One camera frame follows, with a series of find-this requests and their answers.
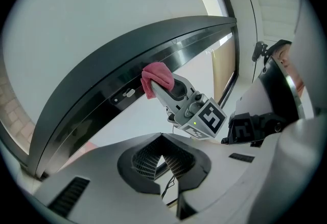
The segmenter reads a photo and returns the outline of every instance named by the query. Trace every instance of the cable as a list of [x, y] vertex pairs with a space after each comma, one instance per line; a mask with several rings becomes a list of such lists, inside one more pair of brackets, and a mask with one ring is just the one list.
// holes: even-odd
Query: cable
[[175, 185], [175, 176], [172, 176], [172, 178], [168, 181], [165, 190], [163, 191], [161, 198], [164, 198], [167, 190]]
[[255, 75], [255, 68], [256, 68], [256, 62], [255, 62], [255, 64], [254, 64], [254, 72], [253, 72], [253, 78], [252, 78], [252, 83], [253, 83], [253, 81], [254, 81], [254, 75]]

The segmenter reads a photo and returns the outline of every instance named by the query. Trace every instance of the person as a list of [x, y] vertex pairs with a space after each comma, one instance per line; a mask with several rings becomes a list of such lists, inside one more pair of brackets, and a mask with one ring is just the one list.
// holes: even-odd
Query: person
[[286, 72], [292, 78], [292, 81], [296, 87], [296, 91], [301, 99], [301, 103], [303, 106], [303, 110], [305, 113], [305, 117], [312, 118], [313, 117], [313, 109], [312, 104], [310, 101], [310, 97], [308, 91], [297, 72], [295, 66], [289, 59], [289, 52], [292, 42], [288, 40], [279, 40], [276, 44], [272, 45], [263, 55], [264, 55], [264, 65], [268, 61], [269, 57], [272, 56], [275, 59], [279, 60], [283, 67], [285, 68]]

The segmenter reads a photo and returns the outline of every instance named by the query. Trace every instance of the pink cloth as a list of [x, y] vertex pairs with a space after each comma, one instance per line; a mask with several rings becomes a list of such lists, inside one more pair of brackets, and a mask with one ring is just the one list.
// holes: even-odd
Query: pink cloth
[[175, 80], [169, 68], [162, 62], [147, 65], [142, 71], [141, 83], [148, 99], [155, 98], [151, 88], [151, 79], [169, 91], [174, 88]]

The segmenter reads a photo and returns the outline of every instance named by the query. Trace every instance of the beige curtain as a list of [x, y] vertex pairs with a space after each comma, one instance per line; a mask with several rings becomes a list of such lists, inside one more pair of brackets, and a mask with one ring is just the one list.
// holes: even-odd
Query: beige curtain
[[212, 61], [214, 71], [214, 99], [216, 102], [218, 102], [235, 70], [234, 36], [232, 36], [218, 49], [213, 50]]

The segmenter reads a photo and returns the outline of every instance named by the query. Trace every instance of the curved dark panel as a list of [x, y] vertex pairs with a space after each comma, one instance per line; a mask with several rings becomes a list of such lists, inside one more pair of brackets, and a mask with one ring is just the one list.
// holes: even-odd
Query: curved dark panel
[[[175, 53], [185, 51], [188, 61], [205, 49], [199, 49], [196, 43], [200, 41], [203, 44], [206, 41], [207, 46], [210, 46], [227, 35], [235, 25], [236, 20], [229, 17], [169, 19], [126, 33], [90, 54], [63, 79], [43, 108], [30, 147], [32, 156], [28, 158], [29, 172], [34, 175], [40, 164], [36, 175], [41, 177], [62, 142], [71, 138], [71, 135], [80, 135], [71, 140], [70, 148], [62, 147], [67, 149], [66, 155], [56, 158], [58, 166], [50, 173], [58, 170], [59, 165], [67, 160], [67, 154], [72, 155], [81, 147], [79, 143], [85, 143], [129, 106], [131, 100], [140, 97], [143, 90], [139, 79], [147, 64], [163, 61], [174, 71], [181, 65], [179, 55]], [[136, 92], [126, 103], [126, 99], [120, 99], [120, 94], [128, 88]], [[97, 124], [95, 127], [94, 123], [88, 126], [89, 119], [86, 119], [92, 113], [98, 113], [92, 120]], [[87, 136], [81, 136], [76, 130], [78, 126], [80, 129], [84, 127]], [[49, 141], [56, 144], [45, 150]]]
[[136, 191], [160, 194], [154, 179], [161, 156], [178, 179], [178, 194], [199, 187], [211, 170], [211, 161], [204, 152], [161, 134], [126, 150], [118, 159], [118, 172]]

